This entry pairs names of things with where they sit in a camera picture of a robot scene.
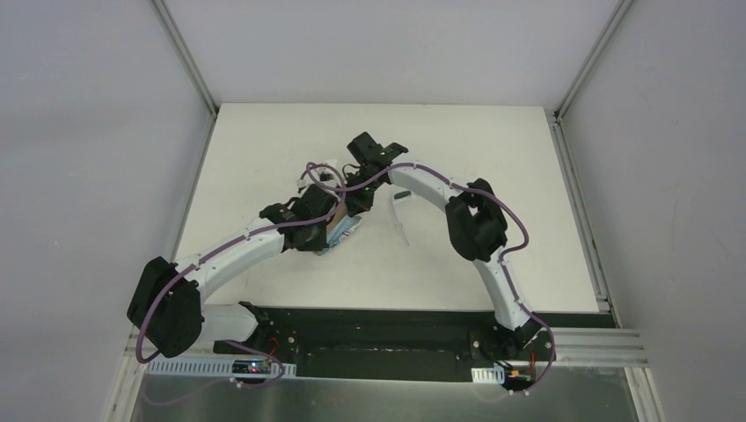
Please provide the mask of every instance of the white tabletop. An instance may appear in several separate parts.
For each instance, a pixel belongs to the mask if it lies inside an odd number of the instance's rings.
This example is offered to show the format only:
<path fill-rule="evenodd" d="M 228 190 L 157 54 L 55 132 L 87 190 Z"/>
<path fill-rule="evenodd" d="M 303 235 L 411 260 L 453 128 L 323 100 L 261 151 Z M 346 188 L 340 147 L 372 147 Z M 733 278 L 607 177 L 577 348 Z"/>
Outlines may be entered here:
<path fill-rule="evenodd" d="M 368 131 L 437 170 L 484 178 L 531 235 L 513 254 L 536 310 L 596 312 L 570 202 L 540 107 L 223 104 L 179 245 L 201 251 L 296 194 L 309 161 L 353 163 L 347 144 Z M 330 253 L 286 251 L 227 283 L 208 302 L 314 308 L 487 310 L 473 265 L 450 245 L 444 214 L 423 199 L 398 205 L 382 186 L 361 227 Z M 510 222 L 508 245 L 521 234 Z"/>

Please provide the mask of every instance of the gray wall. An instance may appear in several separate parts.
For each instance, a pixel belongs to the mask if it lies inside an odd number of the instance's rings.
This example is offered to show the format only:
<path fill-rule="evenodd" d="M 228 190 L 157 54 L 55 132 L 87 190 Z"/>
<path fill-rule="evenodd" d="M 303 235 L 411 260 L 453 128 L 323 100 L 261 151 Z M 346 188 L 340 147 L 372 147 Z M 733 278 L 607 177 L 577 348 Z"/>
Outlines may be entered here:
<path fill-rule="evenodd" d="M 208 115 L 147 1 L 0 7 L 0 420 L 99 420 Z"/>
<path fill-rule="evenodd" d="M 560 105 L 618 0 L 169 0 L 220 102 Z"/>
<path fill-rule="evenodd" d="M 746 414 L 746 2 L 641 0 L 566 117 L 671 421 Z"/>

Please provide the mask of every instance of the robotic arm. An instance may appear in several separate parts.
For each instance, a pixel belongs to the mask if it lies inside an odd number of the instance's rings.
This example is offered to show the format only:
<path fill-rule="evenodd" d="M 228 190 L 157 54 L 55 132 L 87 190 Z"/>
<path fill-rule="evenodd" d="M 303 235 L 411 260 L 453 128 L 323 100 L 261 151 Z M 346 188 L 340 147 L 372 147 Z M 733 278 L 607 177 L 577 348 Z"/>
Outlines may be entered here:
<path fill-rule="evenodd" d="M 326 225 L 338 201 L 329 190 L 346 191 L 347 213 L 357 215 L 372 208 L 376 189 L 388 183 L 416 193 L 446 214 L 451 244 L 477 268 L 492 299 L 495 321 L 516 333 L 516 346 L 528 344 L 536 332 L 517 335 L 526 331 L 530 309 L 504 259 L 507 222 L 499 205 L 475 193 L 492 194 L 490 185 L 483 179 L 465 183 L 444 177 L 407 148 L 397 143 L 384 148 L 368 133 L 357 136 L 347 149 L 360 168 L 346 175 L 344 187 L 310 185 L 291 206 L 266 207 L 249 225 L 204 252 L 174 263 L 161 257 L 151 260 L 129 305 L 129 320 L 145 330 L 165 357 L 183 353 L 196 341 L 246 341 L 259 325 L 251 307 L 206 305 L 207 298 L 266 258 L 288 249 L 327 247 Z M 364 188 L 354 188 L 366 182 Z"/>

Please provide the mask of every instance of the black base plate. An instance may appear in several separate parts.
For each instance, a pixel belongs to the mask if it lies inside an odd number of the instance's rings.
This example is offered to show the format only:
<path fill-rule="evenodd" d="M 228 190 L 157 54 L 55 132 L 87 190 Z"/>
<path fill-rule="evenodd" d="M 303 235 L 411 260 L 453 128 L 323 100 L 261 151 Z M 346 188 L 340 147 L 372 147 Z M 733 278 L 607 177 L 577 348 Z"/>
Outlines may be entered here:
<path fill-rule="evenodd" d="M 297 365 L 297 375 L 320 378 L 470 382 L 472 367 L 494 359 L 548 360 L 548 336 L 540 332 L 518 356 L 486 356 L 507 341 L 493 312 L 258 308 L 279 343 L 275 356 Z M 610 314 L 539 313 L 552 327 L 615 328 Z M 269 352 L 274 343 L 258 347 Z M 216 342 L 214 351 L 242 354 Z"/>

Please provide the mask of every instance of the black joint module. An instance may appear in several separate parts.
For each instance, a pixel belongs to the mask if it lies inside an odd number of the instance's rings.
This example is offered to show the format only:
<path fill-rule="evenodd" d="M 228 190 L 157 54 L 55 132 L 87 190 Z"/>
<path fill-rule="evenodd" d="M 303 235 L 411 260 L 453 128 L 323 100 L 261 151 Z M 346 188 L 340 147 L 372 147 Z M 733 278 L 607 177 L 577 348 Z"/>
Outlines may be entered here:
<path fill-rule="evenodd" d="M 291 207 L 274 204 L 264 208 L 260 218 L 267 218 L 274 224 L 302 222 L 329 213 L 336 204 L 336 197 L 324 189 L 310 185 Z M 286 227 L 278 229 L 285 236 L 285 250 L 321 251 L 326 246 L 326 222 L 310 226 Z"/>
<path fill-rule="evenodd" d="M 176 277 L 174 264 L 162 257 L 151 260 L 143 269 L 127 318 L 137 328 L 143 326 L 145 314 L 158 292 Z M 202 330 L 200 292 L 195 281 L 179 280 L 158 304 L 145 337 L 166 358 L 183 353 L 200 336 Z"/>
<path fill-rule="evenodd" d="M 478 178 L 468 186 L 493 193 L 484 179 Z M 508 242 L 508 222 L 500 206 L 475 193 L 461 193 L 450 198 L 445 206 L 448 234 L 453 248 L 462 258 L 488 261 L 498 248 Z"/>
<path fill-rule="evenodd" d="M 409 152 L 409 149 L 394 142 L 387 147 L 377 143 L 368 132 L 357 135 L 347 146 L 347 150 L 360 165 L 360 170 L 347 178 L 347 187 L 360 185 L 381 170 L 390 166 L 394 158 Z M 388 174 L 367 185 L 363 189 L 347 194 L 345 204 L 349 215 L 370 211 L 376 189 L 384 183 L 391 183 Z"/>

